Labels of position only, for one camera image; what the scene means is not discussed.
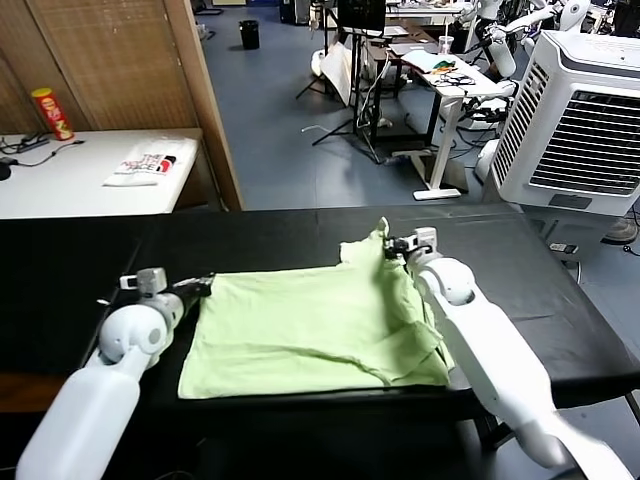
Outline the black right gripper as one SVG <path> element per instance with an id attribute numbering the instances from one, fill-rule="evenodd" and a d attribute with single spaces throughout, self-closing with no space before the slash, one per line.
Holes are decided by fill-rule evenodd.
<path id="1" fill-rule="evenodd" d="M 383 241 L 384 257 L 387 260 L 406 258 L 416 249 L 416 236 L 389 237 Z"/>

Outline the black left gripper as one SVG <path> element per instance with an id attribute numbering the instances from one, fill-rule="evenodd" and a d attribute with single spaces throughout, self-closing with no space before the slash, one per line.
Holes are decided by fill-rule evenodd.
<path id="1" fill-rule="evenodd" d="M 183 302 L 195 302 L 200 298 L 211 295 L 211 284 L 214 278 L 214 274 L 209 274 L 182 280 L 174 283 L 170 287 L 170 292 L 178 296 Z"/>

